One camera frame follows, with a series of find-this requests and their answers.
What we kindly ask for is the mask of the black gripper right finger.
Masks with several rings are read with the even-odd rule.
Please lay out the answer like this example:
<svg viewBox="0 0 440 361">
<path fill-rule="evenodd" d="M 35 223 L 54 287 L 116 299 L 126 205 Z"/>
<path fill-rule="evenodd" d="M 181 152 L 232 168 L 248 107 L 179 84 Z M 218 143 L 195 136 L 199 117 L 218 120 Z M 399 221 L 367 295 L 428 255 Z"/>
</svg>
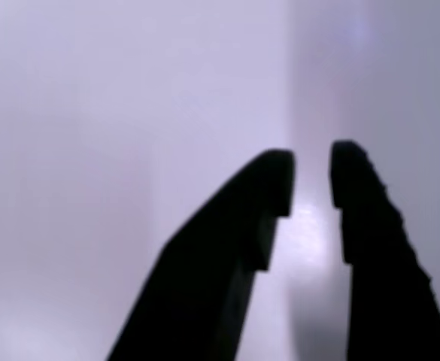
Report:
<svg viewBox="0 0 440 361">
<path fill-rule="evenodd" d="M 367 152 L 354 141 L 335 141 L 329 172 L 343 260 L 351 267 L 346 358 L 440 360 L 431 278 Z"/>
</svg>

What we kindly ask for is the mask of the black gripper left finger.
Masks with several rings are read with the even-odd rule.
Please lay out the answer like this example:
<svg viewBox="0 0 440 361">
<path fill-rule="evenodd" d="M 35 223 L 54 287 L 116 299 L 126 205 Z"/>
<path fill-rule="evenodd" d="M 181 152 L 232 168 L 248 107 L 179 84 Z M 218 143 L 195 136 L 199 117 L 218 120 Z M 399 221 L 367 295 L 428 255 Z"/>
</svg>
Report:
<svg viewBox="0 0 440 361">
<path fill-rule="evenodd" d="M 271 149 L 225 182 L 162 249 L 109 359 L 233 360 L 294 176 L 293 152 Z"/>
</svg>

